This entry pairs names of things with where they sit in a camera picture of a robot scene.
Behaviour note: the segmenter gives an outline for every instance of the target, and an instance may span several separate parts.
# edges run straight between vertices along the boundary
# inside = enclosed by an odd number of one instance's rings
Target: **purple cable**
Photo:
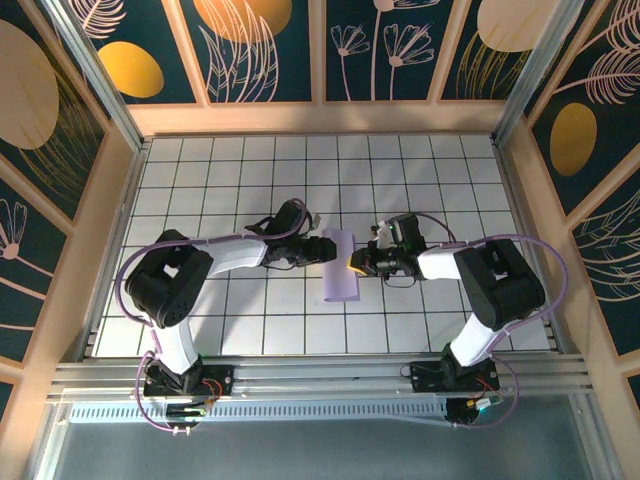
[[[464,428],[466,430],[480,430],[480,429],[484,429],[484,428],[497,427],[502,422],[504,422],[507,418],[509,418],[511,415],[513,415],[513,412],[515,411],[516,406],[518,405],[518,400],[520,399],[520,383],[518,382],[518,376],[516,375],[516,372],[513,370],[511,365],[509,365],[507,362],[505,362],[504,360],[502,360],[499,357],[493,357],[492,356],[491,358],[493,358],[497,362],[499,362],[502,365],[504,365],[506,367],[506,369],[509,370],[509,372],[511,373],[511,376],[513,377],[513,384],[515,386],[515,392],[514,392],[514,395],[513,395],[513,402],[511,402],[511,406],[509,407],[509,410],[507,410],[506,413],[503,416],[501,416],[498,420],[496,420],[495,422],[486,423],[484,425],[463,425],[461,423],[456,423],[456,424],[454,424],[454,427],[460,427],[460,428]]]

